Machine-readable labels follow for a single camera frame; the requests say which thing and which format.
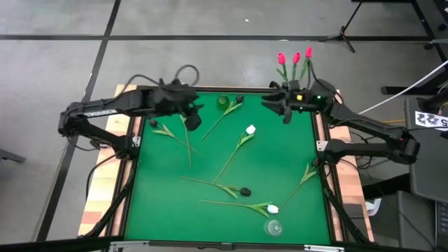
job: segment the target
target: green table surface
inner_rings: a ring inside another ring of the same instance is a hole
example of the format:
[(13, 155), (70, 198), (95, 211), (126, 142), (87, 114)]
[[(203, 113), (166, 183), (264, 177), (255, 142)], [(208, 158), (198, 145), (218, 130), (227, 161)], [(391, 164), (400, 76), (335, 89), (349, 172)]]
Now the green table surface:
[[(219, 93), (200, 93), (196, 104), (202, 124), (189, 132), (192, 167), (187, 147), (156, 134), (145, 122), (136, 180), (129, 206), (126, 239), (185, 242), (244, 242), (270, 244), (329, 244), (330, 237), (321, 182), (313, 176), (303, 183), (278, 214), (266, 218), (240, 206), (201, 202), (211, 200), (238, 204), (273, 202), (278, 207), (302, 178), (307, 163), (316, 157), (309, 113), (295, 113), (290, 124), (261, 105), (261, 94), (244, 94), (244, 103), (225, 116), (208, 137), (201, 138), (223, 114), (216, 106)], [(237, 94), (226, 94), (235, 100)], [(178, 138), (186, 140), (177, 115), (157, 118)], [(213, 182), (249, 125), (255, 136), (229, 162), (219, 184), (247, 187), (250, 197), (233, 198), (224, 190), (179, 178), (187, 176)], [(268, 235), (264, 225), (277, 219), (283, 232)]]

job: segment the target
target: white tulip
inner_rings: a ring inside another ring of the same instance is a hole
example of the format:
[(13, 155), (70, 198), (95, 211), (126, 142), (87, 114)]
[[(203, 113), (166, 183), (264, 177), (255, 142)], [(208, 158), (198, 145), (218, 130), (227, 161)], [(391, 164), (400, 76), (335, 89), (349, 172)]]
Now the white tulip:
[(274, 205), (267, 205), (267, 211), (270, 214), (278, 214), (279, 213), (279, 208), (277, 206), (274, 206)]
[(255, 133), (255, 127), (254, 127), (253, 125), (247, 127), (247, 129), (246, 129), (246, 133), (247, 133), (247, 134), (253, 134), (253, 133)]

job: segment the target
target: red tulip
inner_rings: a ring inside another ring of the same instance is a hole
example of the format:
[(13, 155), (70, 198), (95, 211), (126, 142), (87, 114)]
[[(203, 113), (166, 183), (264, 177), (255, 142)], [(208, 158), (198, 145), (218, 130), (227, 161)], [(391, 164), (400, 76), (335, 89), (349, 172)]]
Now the red tulip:
[(279, 52), (279, 56), (277, 57), (279, 64), (285, 64), (286, 63), (286, 56), (284, 53)]
[(299, 60), (300, 60), (300, 53), (299, 53), (299, 52), (296, 52), (296, 53), (294, 54), (293, 63), (294, 63), (294, 64), (297, 64), (297, 63), (299, 63)]
[(313, 57), (313, 48), (311, 47), (311, 46), (309, 46), (308, 48), (307, 48), (307, 53), (305, 53), (305, 57), (306, 58), (310, 58), (310, 57)]

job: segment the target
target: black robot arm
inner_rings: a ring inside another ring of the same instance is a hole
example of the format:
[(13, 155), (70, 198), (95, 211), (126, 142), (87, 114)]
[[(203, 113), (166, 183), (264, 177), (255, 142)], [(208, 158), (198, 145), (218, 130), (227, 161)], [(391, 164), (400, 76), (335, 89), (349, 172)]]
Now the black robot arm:
[(278, 91), (263, 97), (262, 105), (289, 123), (292, 111), (319, 112), (333, 126), (345, 125), (384, 140), (384, 143), (345, 143), (331, 139), (321, 147), (318, 157), (329, 164), (337, 164), (345, 155), (385, 157), (400, 164), (412, 164), (417, 159), (420, 144), (404, 127), (394, 127), (351, 111), (336, 99), (334, 86), (317, 79), (310, 89), (300, 89), (298, 83), (289, 87), (271, 83)]
[(136, 90), (120, 93), (111, 99), (89, 102), (73, 102), (61, 113), (58, 132), (64, 137), (81, 135), (91, 139), (95, 146), (111, 146), (117, 158), (131, 160), (136, 157), (132, 137), (116, 136), (89, 123), (89, 118), (124, 114), (126, 116), (147, 116), (155, 118), (181, 114), (186, 118), (185, 126), (195, 130), (201, 124), (197, 114), (202, 105), (195, 105), (196, 91), (188, 84), (174, 79), (170, 84), (159, 80), (157, 87), (139, 86)]

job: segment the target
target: concrete floor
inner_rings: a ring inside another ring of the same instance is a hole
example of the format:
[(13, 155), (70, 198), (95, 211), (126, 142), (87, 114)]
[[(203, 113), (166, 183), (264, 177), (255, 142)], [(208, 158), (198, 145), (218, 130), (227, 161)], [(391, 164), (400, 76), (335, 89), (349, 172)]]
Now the concrete floor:
[[(432, 27), (438, 25), (441, 17), (432, 1), (419, 3)], [(112, 6), (113, 0), (0, 1), (0, 34), (102, 35)], [(355, 7), (349, 0), (128, 0), (121, 3), (112, 34), (322, 36), (337, 32)], [(410, 4), (365, 3), (347, 34), (425, 36), (425, 31)], [(0, 162), (0, 243), (32, 238), (67, 142), (56, 130), (59, 113), (81, 100), (99, 44), (0, 41), (0, 148), (27, 157), (24, 164)], [(353, 42), (352, 54), (338, 42), (110, 41), (92, 99), (111, 97), (116, 85), (132, 74), (171, 79), (182, 64), (197, 66), (200, 85), (266, 87), (279, 81), (277, 53), (292, 55), (307, 46), (314, 49), (318, 77), (340, 89), (354, 111), (387, 98), (381, 86), (411, 85), (440, 64), (434, 50), (410, 42)], [(183, 81), (192, 78), (186, 73)], [(403, 99), (367, 116), (402, 119)], [(104, 127), (106, 119), (94, 123)], [(79, 145), (88, 146), (88, 141), (80, 139)], [(96, 160), (96, 152), (75, 152), (49, 239), (76, 236), (85, 180)], [(406, 171), (406, 166), (388, 162), (369, 172), (387, 179)]]

